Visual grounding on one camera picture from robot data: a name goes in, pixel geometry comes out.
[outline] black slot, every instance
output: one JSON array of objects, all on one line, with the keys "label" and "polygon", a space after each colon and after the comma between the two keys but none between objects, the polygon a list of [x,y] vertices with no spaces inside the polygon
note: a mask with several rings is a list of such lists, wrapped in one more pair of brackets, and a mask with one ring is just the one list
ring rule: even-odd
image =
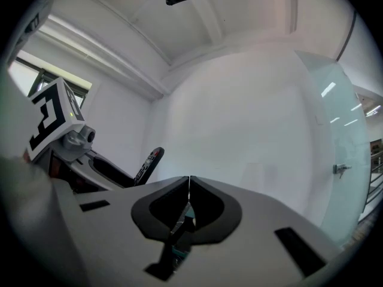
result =
[{"label": "black slot", "polygon": [[80,207],[83,210],[83,212],[88,212],[90,210],[97,209],[97,208],[104,207],[104,206],[108,206],[108,205],[110,205],[110,203],[108,201],[101,200],[101,201],[81,204]]},{"label": "black slot", "polygon": [[326,264],[292,228],[281,228],[274,233],[304,276],[310,276]]}]

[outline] railing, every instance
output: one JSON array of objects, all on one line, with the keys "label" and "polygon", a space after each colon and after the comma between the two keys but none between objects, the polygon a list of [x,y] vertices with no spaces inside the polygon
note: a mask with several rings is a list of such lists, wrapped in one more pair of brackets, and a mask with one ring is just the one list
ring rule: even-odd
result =
[{"label": "railing", "polygon": [[370,173],[370,184],[369,184],[369,192],[366,198],[366,204],[364,208],[371,203],[374,199],[376,199],[380,193],[383,191],[383,151],[371,155],[371,173]]}]

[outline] window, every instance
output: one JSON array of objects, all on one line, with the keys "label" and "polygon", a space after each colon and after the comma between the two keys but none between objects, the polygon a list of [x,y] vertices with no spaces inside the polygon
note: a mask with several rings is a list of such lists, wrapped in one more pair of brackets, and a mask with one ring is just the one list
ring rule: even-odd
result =
[{"label": "window", "polygon": [[[10,66],[9,72],[19,89],[28,97],[31,97],[34,93],[58,78],[57,75],[43,68],[36,67],[18,57]],[[65,82],[72,89],[77,104],[81,107],[88,91],[68,80],[65,80]]]}]

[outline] glass door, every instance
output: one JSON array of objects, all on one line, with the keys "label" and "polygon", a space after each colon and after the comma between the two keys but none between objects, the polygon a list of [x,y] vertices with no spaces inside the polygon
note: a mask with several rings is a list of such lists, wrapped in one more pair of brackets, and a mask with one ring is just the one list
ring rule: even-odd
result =
[{"label": "glass door", "polygon": [[339,246],[352,236],[363,212],[370,178],[370,144],[366,119],[351,81],[334,60],[297,52],[310,72],[330,123],[335,162],[344,165],[333,174],[329,205],[321,229]]}]

